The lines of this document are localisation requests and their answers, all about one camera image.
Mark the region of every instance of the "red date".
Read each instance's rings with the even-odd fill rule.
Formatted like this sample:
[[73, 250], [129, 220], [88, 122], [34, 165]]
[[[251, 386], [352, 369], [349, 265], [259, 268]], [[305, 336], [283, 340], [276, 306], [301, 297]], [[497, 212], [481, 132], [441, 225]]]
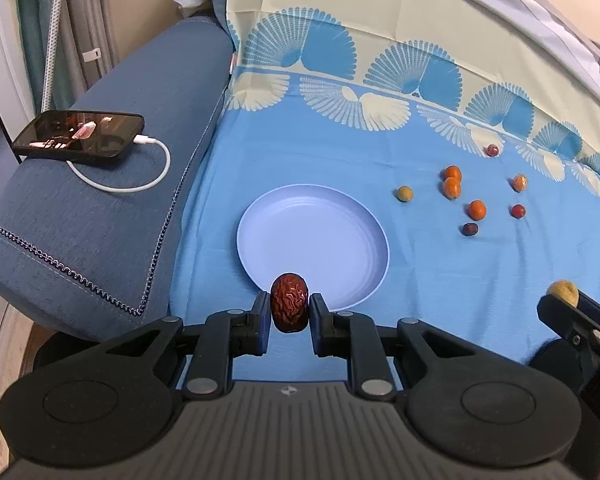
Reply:
[[309, 290], [302, 277], [292, 272], [276, 278], [271, 286], [271, 317], [280, 332], [300, 332], [309, 323]]

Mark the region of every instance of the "blue sofa arm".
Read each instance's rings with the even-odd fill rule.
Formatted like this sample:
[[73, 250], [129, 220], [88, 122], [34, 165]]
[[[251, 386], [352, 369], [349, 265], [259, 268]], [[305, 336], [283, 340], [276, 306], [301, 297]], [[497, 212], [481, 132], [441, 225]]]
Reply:
[[[164, 316], [180, 218], [222, 109], [233, 45], [211, 18], [177, 23], [74, 105], [142, 114], [171, 152], [149, 190], [109, 194], [64, 162], [27, 159], [0, 198], [0, 295], [44, 326], [103, 340]], [[96, 182], [139, 186], [164, 153], [136, 145], [113, 167], [78, 166]]]

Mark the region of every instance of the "charging cable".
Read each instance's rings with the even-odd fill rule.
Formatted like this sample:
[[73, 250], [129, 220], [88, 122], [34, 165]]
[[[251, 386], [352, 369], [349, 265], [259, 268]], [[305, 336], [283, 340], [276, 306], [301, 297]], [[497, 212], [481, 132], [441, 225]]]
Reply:
[[81, 181], [86, 182], [90, 186], [93, 186], [94, 188], [99, 189], [101, 191], [107, 191], [109, 193], [135, 193], [138, 191], [144, 191], [145, 189], [149, 189], [149, 188], [155, 186], [162, 179], [164, 179], [167, 172], [169, 171], [169, 166], [171, 165], [171, 153], [169, 153], [169, 149], [167, 148], [167, 146], [165, 146], [165, 144], [163, 142], [161, 142], [158, 139], [154, 139], [153, 137], [147, 137], [146, 135], [136, 135], [134, 137], [134, 144], [157, 144], [164, 150], [164, 155], [167, 158], [167, 160], [164, 163], [164, 169], [162, 170], [162, 173], [160, 175], [158, 175], [158, 177], [155, 180], [152, 180], [148, 184], [144, 184], [144, 186], [138, 186], [138, 187], [103, 186], [102, 184], [98, 184], [97, 182], [94, 182], [90, 178], [88, 178], [88, 177], [84, 176], [82, 173], [80, 173], [80, 171], [78, 171], [78, 169], [74, 166], [74, 164], [71, 161], [68, 160], [66, 163], [69, 165], [69, 168], [71, 168], [71, 171], [73, 171], [75, 173], [75, 175]]

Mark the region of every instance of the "small orange fruit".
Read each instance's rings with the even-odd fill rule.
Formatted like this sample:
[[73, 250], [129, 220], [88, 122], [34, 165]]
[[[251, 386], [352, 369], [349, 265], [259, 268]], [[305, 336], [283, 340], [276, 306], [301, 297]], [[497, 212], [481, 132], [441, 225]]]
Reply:
[[453, 177], [458, 179], [458, 182], [462, 181], [462, 171], [457, 166], [449, 166], [445, 170], [445, 178]]
[[523, 192], [526, 189], [526, 185], [528, 184], [528, 179], [525, 175], [519, 174], [516, 175], [511, 181], [511, 187], [515, 189], [518, 193]]
[[482, 220], [487, 216], [487, 206], [484, 205], [482, 200], [474, 200], [469, 204], [467, 212], [472, 220]]
[[573, 308], [578, 307], [580, 291], [575, 283], [568, 282], [567, 280], [558, 280], [551, 284], [546, 293], [560, 298], [565, 303], [569, 303]]
[[442, 192], [449, 200], [458, 198], [461, 191], [460, 181], [455, 177], [450, 176], [442, 183]]

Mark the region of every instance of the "plate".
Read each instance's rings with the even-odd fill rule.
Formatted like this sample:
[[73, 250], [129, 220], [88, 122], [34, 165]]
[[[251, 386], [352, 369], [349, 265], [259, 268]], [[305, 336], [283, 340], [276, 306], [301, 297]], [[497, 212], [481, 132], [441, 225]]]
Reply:
[[336, 189], [312, 184], [279, 187], [251, 203], [237, 245], [244, 270], [261, 290], [294, 272], [332, 312], [365, 301], [389, 267], [389, 244], [371, 212]]

